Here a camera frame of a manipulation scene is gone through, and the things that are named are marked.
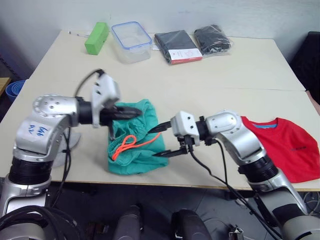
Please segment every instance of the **green sponge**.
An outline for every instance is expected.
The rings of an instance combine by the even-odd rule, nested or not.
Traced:
[[[89,38],[84,43],[88,54],[98,55],[102,48],[102,45],[108,37],[108,34],[108,25],[105,22],[97,22]]]

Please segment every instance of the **blue bin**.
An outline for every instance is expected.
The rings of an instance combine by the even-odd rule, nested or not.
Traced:
[[[23,85],[25,84],[26,80],[21,80],[21,81],[15,81],[13,83],[10,83],[6,88],[5,88],[5,93],[9,97],[11,102],[14,102],[18,94],[20,93]]]

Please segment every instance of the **green cloth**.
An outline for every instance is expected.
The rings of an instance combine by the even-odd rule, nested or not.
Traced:
[[[143,99],[137,103],[117,103],[117,106],[134,107],[142,111],[142,115],[129,120],[113,121],[113,131],[115,140],[110,141],[107,148],[109,171],[121,174],[142,174],[154,169],[168,165],[166,157],[153,156],[165,150],[164,139],[160,135],[154,142],[141,147],[135,147],[123,151],[119,154],[116,161],[111,159],[116,149],[122,144],[128,135],[136,136],[136,145],[153,139],[157,134],[148,131],[158,125],[158,119],[154,106],[148,99]]]

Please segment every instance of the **red t-shirt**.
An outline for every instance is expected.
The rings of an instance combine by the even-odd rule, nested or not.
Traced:
[[[253,122],[245,116],[241,118],[290,182],[301,183],[320,178],[317,141],[303,128],[279,117],[270,122]]]

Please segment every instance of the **plastic container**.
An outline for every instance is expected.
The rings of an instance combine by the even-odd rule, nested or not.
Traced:
[[[15,81],[13,83],[10,83],[6,88],[5,88],[5,93],[9,97],[11,102],[14,102],[18,94],[20,93],[23,85],[25,84],[26,80],[21,80],[21,81]]]
[[[111,27],[115,50],[123,63],[135,63],[150,58],[152,39],[137,21]]]

